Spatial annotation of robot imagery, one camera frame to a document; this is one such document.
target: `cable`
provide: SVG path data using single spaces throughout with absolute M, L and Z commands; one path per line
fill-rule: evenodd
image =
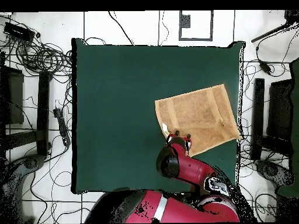
M 41 217 L 45 214 L 45 212 L 46 212 L 46 210 L 47 210 L 47 208 L 48 208 L 48 204 L 47 204 L 47 202 L 45 202 L 45 200 L 43 200 L 43 199 L 41 199 L 40 197 L 38 197 L 38 196 L 33 192 L 33 190 L 32 190 L 32 184 L 33 184 L 33 182 L 34 182 L 34 180 L 35 180 L 35 176 L 36 176 L 36 174 L 35 174 L 35 172 L 34 172 L 34 173 L 33 173 L 33 180 L 32 180 L 31 185 L 30 185 L 30 191 L 31 191 L 32 195 L 34 195 L 36 198 L 38 198 L 39 200 L 43 201 L 43 202 L 46 204 L 46 208 L 44 209 L 43 213 L 40 215 L 40 217 L 39 217 L 39 219 L 38 219 L 38 221 L 37 221 L 37 224 L 39 224 Z
M 103 45 L 106 45 L 106 42 L 105 42 L 103 39 L 101 39 L 101 38 L 97 38 L 97 37 L 90 37 L 90 38 L 88 38 L 87 40 L 85 40 L 85 42 L 87 43 L 87 41 L 88 41 L 89 39 L 100 40 L 100 41 L 103 42 Z
M 51 72 L 51 74 L 53 76 L 53 79 L 55 81 L 57 81 L 59 83 L 66 84 L 65 97 L 64 97 L 63 104 L 61 104 L 60 102 L 59 102 L 59 104 L 62 106 L 62 108 L 61 108 L 62 113 L 64 112 L 64 109 L 67 108 L 67 113 L 71 115 L 71 112 L 70 112 L 69 106 L 68 106 L 69 104 L 72 104 L 72 93 L 71 93 L 72 92 L 72 85 L 71 85 L 72 60 L 71 60 L 71 50 L 69 50 L 66 54 L 64 54 L 63 50 L 59 46 L 57 46 L 55 44 L 51 44 L 51 43 L 46 43 L 46 44 L 42 43 L 40 34 L 35 29 L 31 29 L 23 23 L 19 23 L 19 22 L 14 21 L 14 20 L 12 20 L 12 21 L 16 22 L 18 25 L 22 25 L 25 28 L 34 31 L 38 35 L 36 35 L 34 37 L 34 41 L 32 42 L 32 44 L 27 46 L 26 48 L 21 47 L 21 45 L 16 43 L 16 42 L 13 42 L 13 40 L 11 40 L 11 37 L 7 36 L 6 40 L 2 41 L 3 44 L 0 45 L 0 48 L 1 49 L 4 49 L 4 48 L 9 49 L 9 54 L 8 54 L 7 57 L 9 57 L 10 55 L 12 55 L 13 52 L 15 52 L 15 55 L 18 59 L 18 62 L 15 62 L 15 61 L 12 61 L 12 62 L 14 62 L 16 64 L 17 69 L 19 69 L 18 68 L 19 65 L 24 67 L 25 71 L 29 74 L 29 76 L 25 75 L 25 77 L 38 77 L 40 71 L 49 71 L 49 72 Z M 88 38 L 87 41 L 89 39 L 98 39 L 98 40 L 101 40 L 103 42 L 103 44 L 106 44 L 106 42 L 104 40 L 102 40 L 101 38 L 91 37 L 91 38 Z M 60 79 L 57 79 L 58 76 L 66 76 L 67 79 L 66 80 L 60 80 Z M 35 104 L 35 102 L 33 101 L 32 96 L 28 97 L 27 99 L 24 99 L 24 101 L 29 100 L 29 99 L 31 99 L 33 105 L 36 106 L 36 107 L 30 107 L 30 106 L 23 106 L 23 107 L 24 108 L 30 108 L 30 109 L 37 109 L 37 104 Z M 28 120 L 28 123 L 31 127 L 31 130 L 34 131 L 33 126 L 31 124 L 31 122 L 29 121 L 29 118 L 26 115 L 26 113 L 22 110 L 22 107 L 18 106 L 17 104 L 11 103 L 11 102 L 9 102 L 9 104 L 14 105 L 15 107 L 19 108 L 24 113 L 24 115 L 26 116 L 26 118 Z M 68 132 L 70 131 L 70 126 L 71 125 L 69 125 L 69 122 L 70 122 L 71 119 L 72 119 L 72 117 L 71 118 L 68 117 L 68 122 L 67 122 Z M 52 174 L 51 174 L 51 170 L 56 166 L 58 161 L 61 159 L 62 155 L 69 149 L 69 147 L 66 147 L 65 150 L 63 152 L 61 152 L 59 155 L 52 156 L 53 142 L 56 138 L 57 138 L 57 136 L 52 140 L 50 158 L 44 161 L 44 163 L 49 162 L 49 171 L 43 177 L 41 177 L 39 181 L 41 181 L 49 173 L 50 177 L 53 181 L 53 187 L 54 187 L 54 185 L 57 185 L 57 186 L 60 186 L 60 187 L 65 187 L 65 186 L 69 186 L 70 183 L 68 183 L 68 185 L 59 185 L 55 181 L 56 181 L 56 179 L 58 178 L 59 175 L 61 175 L 63 173 L 69 173 L 70 174 L 70 172 L 63 171 L 55 179 L 53 179 Z M 29 149 L 25 153 L 24 157 L 26 157 L 27 153 L 30 150 L 34 149 L 34 148 L 35 147 Z M 51 161 L 53 159 L 57 158 L 57 157 L 59 157 L 59 158 L 57 159 L 55 164 L 51 167 Z M 35 195 L 35 193 L 33 192 L 33 187 L 39 182 L 39 181 L 34 182 L 35 176 L 36 176 L 36 174 L 34 173 L 34 179 L 33 179 L 32 183 L 30 185 L 30 188 L 22 196 L 24 196 L 28 191 L 31 191 L 32 194 L 36 198 L 38 198 L 39 200 L 41 200 L 42 202 L 44 202 L 46 204 L 46 208 L 43 211 L 42 215 L 39 217 L 38 222 L 37 222 L 37 223 L 40 223 L 41 218 L 45 214 L 48 207 L 47 207 L 47 202 L 45 200 L 37 197 Z M 55 213 L 55 210 L 57 208 L 57 203 L 56 202 L 53 203 L 53 187 L 52 187 L 52 191 L 51 191 L 51 197 L 52 197 L 52 200 L 51 200 L 51 203 L 52 203 L 51 215 L 47 219 L 45 219 L 42 223 L 46 222 L 52 216 L 53 220 L 54 220 L 54 223 L 56 224 L 56 223 L 58 223 L 57 220 L 60 218 L 60 216 L 64 214 L 64 213 L 61 214 L 57 218 L 57 220 L 55 220 L 54 213 Z
M 108 11 L 110 17 L 120 26 L 120 28 L 122 29 L 122 31 L 124 32 L 124 35 L 126 35 L 127 39 L 129 40 L 129 42 L 131 43 L 131 45 L 133 46 L 134 43 L 133 41 L 128 37 L 128 35 L 126 34 L 126 32 L 124 31 L 123 27 L 119 24 L 119 22 L 110 14 L 110 11 Z
M 166 36 L 166 39 L 162 41 L 161 45 L 163 44 L 164 41 L 167 41 L 167 38 L 168 38 L 168 35 L 169 35 L 169 30 L 168 30 L 168 28 L 164 25 L 164 13 L 165 13 L 165 11 L 163 11 L 162 24 L 163 24 L 164 28 L 167 29 L 167 36 Z
M 87 210 L 88 212 L 90 212 L 90 210 L 88 208 L 81 208 L 81 209 L 78 209 L 77 211 L 72 211 L 72 212 L 65 212 L 65 213 L 62 213 L 57 219 L 56 221 L 54 222 L 54 224 L 57 223 L 58 219 L 62 216 L 62 215 L 69 215 L 69 214 L 73 214 L 73 213 L 77 213 L 79 211 L 82 211 L 83 209 Z
M 257 200 L 258 200 L 258 198 L 259 197 L 261 197 L 261 196 L 263 196 L 263 195 L 267 195 L 267 196 L 269 196 L 269 197 L 272 197 L 272 198 L 274 198 L 275 200 L 276 200 L 276 197 L 274 197 L 273 195 L 271 195 L 271 194 L 269 194 L 269 193 L 261 193 L 261 194 L 259 194 L 256 198 L 255 198 L 255 212 L 256 212 L 256 215 L 258 216 L 258 218 L 259 218 L 259 220 L 261 221 L 261 222 L 263 222 L 263 220 L 260 218 L 260 216 L 259 216 L 259 213 L 258 213 L 258 211 L 259 212 L 261 212 L 260 211 L 260 209 L 258 209 L 258 207 L 257 207 Z M 263 210 L 264 210 L 264 212 L 261 212 L 261 213 L 269 213 L 270 215 L 272 215 L 272 216 L 274 216 L 275 217 L 275 210 L 274 210 L 274 207 L 273 206 L 271 206 L 270 204 L 268 204 L 268 206 L 267 206 L 267 208 L 268 208 L 268 210 L 269 211 L 267 211 L 267 210 L 265 210 L 265 208 L 264 207 L 259 207 L 259 208 L 262 208 Z

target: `green table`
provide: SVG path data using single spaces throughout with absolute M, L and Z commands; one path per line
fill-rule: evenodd
M 217 48 L 86 45 L 73 39 L 73 193 L 120 187 L 189 191 L 186 183 L 156 171 L 165 138 L 154 101 L 224 83 L 237 119 L 244 47 L 241 41 Z M 236 154 L 233 140 L 195 158 L 235 182 Z

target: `cloth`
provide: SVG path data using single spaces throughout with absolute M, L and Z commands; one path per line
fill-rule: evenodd
M 190 156 L 241 139 L 224 84 L 156 100 L 155 109 L 165 137 L 176 130 L 191 135 Z

